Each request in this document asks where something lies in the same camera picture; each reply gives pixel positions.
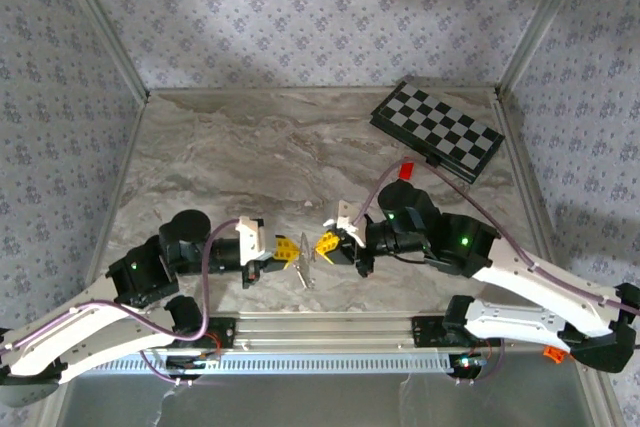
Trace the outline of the folded black white chessboard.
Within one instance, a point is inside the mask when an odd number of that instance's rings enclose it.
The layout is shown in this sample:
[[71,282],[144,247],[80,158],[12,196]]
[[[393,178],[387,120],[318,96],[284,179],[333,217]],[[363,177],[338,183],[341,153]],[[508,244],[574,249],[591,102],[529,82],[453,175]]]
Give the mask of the folded black white chessboard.
[[487,124],[405,81],[371,112],[370,124],[470,184],[504,140]]

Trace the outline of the small circuit board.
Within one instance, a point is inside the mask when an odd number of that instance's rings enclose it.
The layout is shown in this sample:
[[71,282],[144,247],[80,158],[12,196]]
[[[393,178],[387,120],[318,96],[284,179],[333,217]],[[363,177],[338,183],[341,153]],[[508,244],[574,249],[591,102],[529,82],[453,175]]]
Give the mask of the small circuit board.
[[219,364],[220,357],[216,355],[169,356],[165,361],[167,370],[204,370]]
[[452,354],[450,364],[454,369],[481,369],[487,359],[480,354]]

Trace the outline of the aluminium front rail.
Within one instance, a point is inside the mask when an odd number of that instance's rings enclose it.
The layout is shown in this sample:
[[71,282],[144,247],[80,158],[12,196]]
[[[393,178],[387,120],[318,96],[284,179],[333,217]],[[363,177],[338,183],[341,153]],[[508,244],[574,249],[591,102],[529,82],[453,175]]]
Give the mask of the aluminium front rail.
[[567,352],[596,339],[540,308],[473,302],[443,314],[282,314],[214,317],[202,341],[227,351],[394,352],[473,350],[502,340],[558,347]]

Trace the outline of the aluminium side rail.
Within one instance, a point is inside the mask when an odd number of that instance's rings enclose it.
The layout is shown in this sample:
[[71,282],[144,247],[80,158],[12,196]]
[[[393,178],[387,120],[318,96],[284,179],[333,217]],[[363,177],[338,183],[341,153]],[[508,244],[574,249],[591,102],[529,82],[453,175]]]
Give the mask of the aluminium side rail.
[[131,129],[128,142],[124,151],[122,162],[120,163],[118,174],[114,183],[114,189],[112,191],[112,194],[109,200],[105,221],[101,227],[101,230],[97,239],[96,248],[94,250],[94,253],[92,255],[91,262],[89,265],[89,270],[84,279],[83,287],[85,289],[87,289],[99,277],[100,266],[102,263],[105,250],[108,245],[113,222],[115,220],[115,217],[119,208],[119,203],[121,200],[123,188],[125,185],[128,169],[131,162],[131,157],[137,141],[137,137],[139,135],[141,122],[143,120],[147,105],[148,105],[148,100],[143,100],[140,103],[138,111],[136,113],[135,120],[132,124],[132,129]]
[[553,245],[553,231],[546,211],[539,183],[530,165],[530,157],[524,141],[520,138],[517,119],[502,101],[500,91],[495,89],[492,108],[501,132],[505,136],[507,156],[514,173],[515,185],[526,217],[531,241],[526,249],[547,261],[563,267]]

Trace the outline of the aluminium frame post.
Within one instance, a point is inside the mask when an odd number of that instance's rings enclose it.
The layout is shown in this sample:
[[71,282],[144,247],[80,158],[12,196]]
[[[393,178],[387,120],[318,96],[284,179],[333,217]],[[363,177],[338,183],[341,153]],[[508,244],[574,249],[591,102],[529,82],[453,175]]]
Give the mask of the aluminium frame post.
[[565,0],[539,0],[522,38],[496,86],[496,95],[499,100],[504,100],[513,93],[564,2]]
[[99,0],[77,0],[77,2],[128,89],[139,103],[144,104],[148,99],[148,91]]

